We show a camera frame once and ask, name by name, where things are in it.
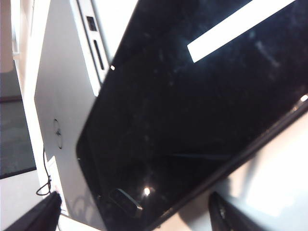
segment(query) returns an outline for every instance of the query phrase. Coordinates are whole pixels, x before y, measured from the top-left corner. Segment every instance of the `laptop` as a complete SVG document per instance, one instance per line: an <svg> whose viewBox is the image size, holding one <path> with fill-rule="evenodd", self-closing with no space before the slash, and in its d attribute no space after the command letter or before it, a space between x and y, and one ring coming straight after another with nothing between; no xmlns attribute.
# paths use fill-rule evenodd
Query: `laptop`
<svg viewBox="0 0 308 231"><path fill-rule="evenodd" d="M59 171L67 207L64 214L105 230L78 165L76 144L125 27L116 30L118 34L113 34L116 43L111 37L104 39L100 29L108 32L110 28L108 23L104 24L105 27L99 25L101 21L96 13L100 10L95 7L90 0L51 0L35 105L46 157L48 160L55 159ZM105 5L104 10L123 7ZM123 20L127 22L122 23L127 25L130 15L128 10L125 12L127 16ZM104 42L107 42L109 50L105 49Z"/></svg>
<svg viewBox="0 0 308 231"><path fill-rule="evenodd" d="M307 111L304 0L140 0L77 144L107 230L153 230Z"/></svg>

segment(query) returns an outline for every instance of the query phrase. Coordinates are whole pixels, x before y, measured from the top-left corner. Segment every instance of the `silver laptop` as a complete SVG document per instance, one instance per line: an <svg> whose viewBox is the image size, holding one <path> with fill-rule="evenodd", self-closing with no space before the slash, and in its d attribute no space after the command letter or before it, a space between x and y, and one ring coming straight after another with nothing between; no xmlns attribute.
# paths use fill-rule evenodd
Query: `silver laptop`
<svg viewBox="0 0 308 231"><path fill-rule="evenodd" d="M35 104L46 156L55 156L69 217L97 229L105 227L76 143L136 2L51 0L42 47Z"/></svg>

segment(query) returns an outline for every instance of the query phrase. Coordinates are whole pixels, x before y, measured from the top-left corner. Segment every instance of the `cable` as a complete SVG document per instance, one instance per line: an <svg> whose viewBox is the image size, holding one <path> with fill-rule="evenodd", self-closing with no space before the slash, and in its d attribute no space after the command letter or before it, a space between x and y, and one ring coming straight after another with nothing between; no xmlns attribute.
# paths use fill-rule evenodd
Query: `cable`
<svg viewBox="0 0 308 231"><path fill-rule="evenodd" d="M45 149L43 149L43 162L44 162L44 168L45 168L45 171L46 171L46 174L47 174L47 177L48 177L48 181L47 181L46 184L44 184L42 187L40 187L40 188L36 191L36 195L38 195L38 196L46 196L46 195L48 195L48 194L51 194L51 192L50 192L50 190L51 190L51 184L50 184L50 182L51 182L51 177L50 177L50 175L48 174L48 171L47 171L47 168L46 168L45 155L44 155L44 153L45 153ZM48 186L48 192L47 192L47 193L44 193L44 194L39 193L39 191L42 190L46 185Z"/></svg>

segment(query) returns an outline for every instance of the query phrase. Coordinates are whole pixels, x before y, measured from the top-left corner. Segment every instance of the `white surface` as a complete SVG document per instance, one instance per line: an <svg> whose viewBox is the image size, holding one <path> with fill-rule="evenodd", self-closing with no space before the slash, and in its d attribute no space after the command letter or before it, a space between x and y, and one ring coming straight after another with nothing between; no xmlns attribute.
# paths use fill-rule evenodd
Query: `white surface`
<svg viewBox="0 0 308 231"><path fill-rule="evenodd" d="M57 191L60 194L60 197L62 200L61 213L68 216L68 211L67 211L65 197L64 197L64 193L63 193L63 189L62 189L62 185L60 181L57 162L54 156L48 161L48 167L49 167L48 168L49 174L51 176L51 192Z"/></svg>
<svg viewBox="0 0 308 231"><path fill-rule="evenodd" d="M114 58L138 0L93 0L109 63Z"/></svg>
<svg viewBox="0 0 308 231"><path fill-rule="evenodd" d="M193 62L209 55L293 1L295 0L252 0L187 45Z"/></svg>
<svg viewBox="0 0 308 231"><path fill-rule="evenodd" d="M43 199L35 194L39 187L36 170L0 180L0 230L13 224Z"/></svg>

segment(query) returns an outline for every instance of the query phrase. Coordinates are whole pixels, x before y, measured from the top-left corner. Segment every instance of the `glossy screen surface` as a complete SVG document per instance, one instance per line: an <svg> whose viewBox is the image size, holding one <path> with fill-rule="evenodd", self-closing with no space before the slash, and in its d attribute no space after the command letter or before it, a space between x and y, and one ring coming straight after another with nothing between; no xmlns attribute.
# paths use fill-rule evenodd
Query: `glossy screen surface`
<svg viewBox="0 0 308 231"><path fill-rule="evenodd" d="M187 45L249 2L137 4L77 146L109 230L149 227L308 92L304 0L193 62Z"/></svg>

